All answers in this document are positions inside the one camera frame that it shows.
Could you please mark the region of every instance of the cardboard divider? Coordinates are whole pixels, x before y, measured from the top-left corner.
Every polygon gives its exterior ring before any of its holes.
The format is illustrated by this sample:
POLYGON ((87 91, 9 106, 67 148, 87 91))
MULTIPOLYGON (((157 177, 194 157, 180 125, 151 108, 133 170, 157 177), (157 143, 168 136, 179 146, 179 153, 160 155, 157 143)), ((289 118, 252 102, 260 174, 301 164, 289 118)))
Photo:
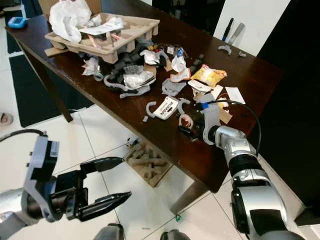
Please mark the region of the cardboard divider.
POLYGON ((118 52, 126 51, 130 53, 135 49, 135 39, 142 37, 146 40, 151 40, 153 35, 158 34, 159 20, 109 13, 99 14, 102 20, 101 24, 109 21, 112 17, 122 18, 124 29, 117 33, 120 39, 111 39, 109 34, 106 35, 106 40, 95 38, 95 41, 100 46, 100 48, 97 48, 94 47, 85 33, 82 34, 82 40, 79 43, 65 40, 54 32, 48 33, 45 38, 50 40, 55 48, 68 48, 71 52, 96 55, 102 57, 105 62, 114 64, 118 60, 118 52))

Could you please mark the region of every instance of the yellow chip bag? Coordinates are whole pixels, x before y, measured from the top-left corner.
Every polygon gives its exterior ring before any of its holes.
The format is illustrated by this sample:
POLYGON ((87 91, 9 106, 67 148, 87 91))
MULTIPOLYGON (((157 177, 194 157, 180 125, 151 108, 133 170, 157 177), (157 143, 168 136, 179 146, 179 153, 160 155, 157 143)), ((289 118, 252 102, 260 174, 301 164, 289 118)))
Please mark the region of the yellow chip bag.
POLYGON ((211 69, 207 65, 203 64, 202 67, 190 79, 196 79, 208 84, 210 87, 215 87, 216 84, 226 76, 226 71, 211 69))

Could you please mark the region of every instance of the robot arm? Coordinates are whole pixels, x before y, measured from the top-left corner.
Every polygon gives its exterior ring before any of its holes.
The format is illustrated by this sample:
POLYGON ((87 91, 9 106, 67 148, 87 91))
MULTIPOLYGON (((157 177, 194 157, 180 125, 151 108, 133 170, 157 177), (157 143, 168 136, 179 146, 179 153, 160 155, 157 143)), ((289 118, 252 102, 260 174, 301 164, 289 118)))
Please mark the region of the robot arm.
POLYGON ((80 165, 80 170, 52 176, 58 159, 59 143, 48 136, 37 137, 23 188, 0 193, 0 239, 6 240, 21 228, 37 224, 42 218, 84 222, 106 214, 124 203, 131 192, 108 195, 88 204, 87 174, 103 172, 121 164, 119 157, 106 157, 80 165))
POLYGON ((210 141, 224 151, 232 176, 233 220, 250 240, 303 240, 287 230, 282 198, 262 169, 246 135, 228 126, 213 126, 210 141))

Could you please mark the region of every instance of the dark wooden tabletop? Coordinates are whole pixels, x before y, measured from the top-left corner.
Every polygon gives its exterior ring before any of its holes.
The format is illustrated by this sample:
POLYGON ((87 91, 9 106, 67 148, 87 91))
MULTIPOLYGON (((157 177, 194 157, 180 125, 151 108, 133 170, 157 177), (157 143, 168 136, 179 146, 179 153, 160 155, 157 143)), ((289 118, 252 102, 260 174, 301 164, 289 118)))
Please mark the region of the dark wooden tabletop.
MULTIPOLYGON (((282 78, 282 70, 274 65, 250 54, 239 58, 239 49, 235 47, 232 47, 232 55, 228 56, 226 52, 217 50, 218 46, 223 44, 221 40, 139 0, 105 0, 104 5, 107 13, 159 19, 159 34, 153 37, 154 42, 183 46, 190 56, 186 60, 187 65, 193 63, 200 54, 204 54, 204 64, 227 72, 228 76, 219 84, 224 87, 238 87, 246 104, 258 116, 282 78)), ((29 19, 27 27, 23 29, 8 27, 7 31, 46 67, 155 147, 186 174, 196 181, 202 181, 212 192, 219 190, 228 172, 220 149, 202 141, 190 142, 188 137, 177 130, 178 120, 174 115, 168 120, 149 118, 147 123, 142 122, 146 115, 146 104, 156 101, 159 105, 164 100, 161 86, 169 77, 168 72, 159 70, 151 91, 145 95, 120 99, 119 94, 110 92, 103 82, 95 81, 92 76, 81 75, 81 66, 84 63, 77 54, 67 52, 47 57, 44 50, 52 45, 44 36, 50 29, 45 18, 38 16, 29 19)), ((177 97, 192 100, 192 89, 186 86, 177 97)), ((194 109, 191 104, 184 105, 184 111, 192 114, 194 109)), ((254 117, 241 106, 231 106, 230 113, 233 118, 228 125, 250 134, 256 124, 254 117)))

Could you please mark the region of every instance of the pen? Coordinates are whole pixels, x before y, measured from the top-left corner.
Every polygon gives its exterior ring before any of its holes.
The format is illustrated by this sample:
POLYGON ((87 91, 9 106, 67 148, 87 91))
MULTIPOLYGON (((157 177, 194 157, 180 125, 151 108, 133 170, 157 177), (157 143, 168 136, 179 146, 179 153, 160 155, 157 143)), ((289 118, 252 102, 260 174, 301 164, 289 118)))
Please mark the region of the pen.
POLYGON ((222 41, 224 41, 224 42, 226 41, 226 38, 227 38, 227 36, 229 34, 229 31, 230 31, 230 28, 231 28, 231 24, 232 24, 233 21, 234 21, 234 18, 231 18, 228 26, 226 27, 226 29, 224 31, 223 38, 222 38, 222 41))

